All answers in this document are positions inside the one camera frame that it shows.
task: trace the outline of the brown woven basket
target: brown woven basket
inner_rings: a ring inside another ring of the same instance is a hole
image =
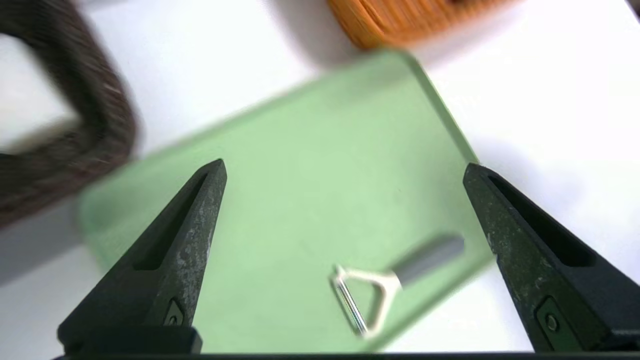
[[[124,163],[135,125],[120,82],[71,2],[0,0],[0,33],[35,51],[82,120],[29,152],[0,154],[2,227]]]
[[[362,49],[404,47],[511,0],[328,0],[351,41]]]

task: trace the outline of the orange woven basket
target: orange woven basket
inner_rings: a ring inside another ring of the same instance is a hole
[[[362,49],[403,47],[511,0],[328,0],[351,41]]]

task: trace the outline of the peeler blade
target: peeler blade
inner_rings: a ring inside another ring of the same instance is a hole
[[[349,288],[344,280],[336,278],[333,282],[335,289],[340,293],[340,297],[342,298],[342,302],[346,305],[347,309],[349,309],[349,313],[351,315],[351,319],[355,324],[355,330],[357,330],[360,335],[364,335],[367,333],[367,324],[362,316],[362,313],[358,309],[356,302],[353,300],[351,293],[349,292]]]

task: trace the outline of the screw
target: screw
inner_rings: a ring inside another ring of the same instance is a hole
[[[560,324],[558,324],[558,320],[553,314],[547,314],[547,316],[545,317],[545,320],[547,321],[547,328],[549,330],[553,332],[558,331],[558,329],[560,328]]]

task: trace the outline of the gray handle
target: gray handle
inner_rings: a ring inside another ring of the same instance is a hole
[[[406,287],[432,269],[444,265],[465,250],[462,235],[446,235],[429,241],[425,246],[413,251],[404,261],[394,266],[400,284]]]

